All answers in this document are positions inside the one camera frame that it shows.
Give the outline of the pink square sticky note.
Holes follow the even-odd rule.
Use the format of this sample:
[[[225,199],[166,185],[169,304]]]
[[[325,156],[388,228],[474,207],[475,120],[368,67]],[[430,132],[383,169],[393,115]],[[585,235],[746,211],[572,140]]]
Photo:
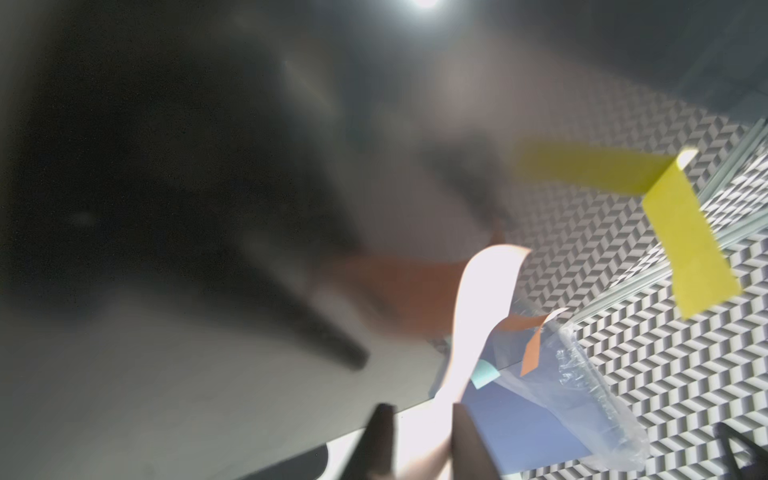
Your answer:
[[[451,353],[435,397],[408,422],[406,455],[398,479],[436,479],[448,462],[453,408],[461,401],[492,330],[507,317],[519,271],[530,250],[503,244],[487,247],[467,263],[454,309]]]

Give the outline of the small blue sticky note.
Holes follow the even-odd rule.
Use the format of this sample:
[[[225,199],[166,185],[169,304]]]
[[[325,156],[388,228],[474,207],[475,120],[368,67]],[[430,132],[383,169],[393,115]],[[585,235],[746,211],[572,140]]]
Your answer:
[[[484,386],[493,383],[499,377],[500,372],[493,364],[479,359],[470,377],[470,381],[475,389],[480,390]]]

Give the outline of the yellow narrow sticky note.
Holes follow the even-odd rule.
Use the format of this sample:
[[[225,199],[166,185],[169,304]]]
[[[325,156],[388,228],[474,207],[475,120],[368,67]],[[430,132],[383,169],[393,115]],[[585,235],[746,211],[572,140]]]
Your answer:
[[[742,293],[684,172],[698,150],[682,149],[642,205],[672,273],[672,292],[688,320]]]

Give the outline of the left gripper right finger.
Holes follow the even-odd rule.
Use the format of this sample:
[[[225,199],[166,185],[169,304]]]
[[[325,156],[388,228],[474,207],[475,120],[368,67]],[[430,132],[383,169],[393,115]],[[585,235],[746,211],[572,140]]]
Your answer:
[[[454,480],[500,480],[501,475],[466,407],[452,409],[451,456]]]

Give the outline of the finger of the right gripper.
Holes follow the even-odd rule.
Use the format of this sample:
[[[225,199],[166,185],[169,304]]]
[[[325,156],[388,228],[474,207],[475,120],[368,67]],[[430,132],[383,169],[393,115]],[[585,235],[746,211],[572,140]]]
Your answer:
[[[726,474],[767,473],[766,448],[757,445],[744,434],[722,422],[714,425],[714,434],[721,451],[721,460],[724,464]],[[732,443],[739,444],[747,453],[748,461],[744,466],[739,466],[736,455],[732,449]]]

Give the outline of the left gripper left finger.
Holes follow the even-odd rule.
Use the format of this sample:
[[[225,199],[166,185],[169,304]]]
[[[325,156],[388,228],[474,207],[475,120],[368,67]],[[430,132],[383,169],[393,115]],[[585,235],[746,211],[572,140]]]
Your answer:
[[[341,480],[389,478],[393,473],[395,407],[376,406],[351,454]]]

